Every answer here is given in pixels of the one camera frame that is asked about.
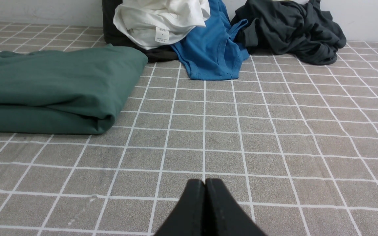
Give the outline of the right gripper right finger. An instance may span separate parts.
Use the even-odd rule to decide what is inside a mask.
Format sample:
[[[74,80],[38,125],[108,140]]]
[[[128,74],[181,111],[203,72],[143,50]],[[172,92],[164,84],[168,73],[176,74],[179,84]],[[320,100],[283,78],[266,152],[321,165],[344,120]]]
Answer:
[[[206,179],[205,188],[205,236],[266,235],[243,211],[221,179]]]

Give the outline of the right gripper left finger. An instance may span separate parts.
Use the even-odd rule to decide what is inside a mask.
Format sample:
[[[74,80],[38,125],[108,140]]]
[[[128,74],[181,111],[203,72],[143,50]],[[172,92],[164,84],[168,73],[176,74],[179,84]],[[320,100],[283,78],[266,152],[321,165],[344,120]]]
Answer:
[[[201,236],[204,199],[204,182],[199,179],[189,179],[176,206],[155,235]]]

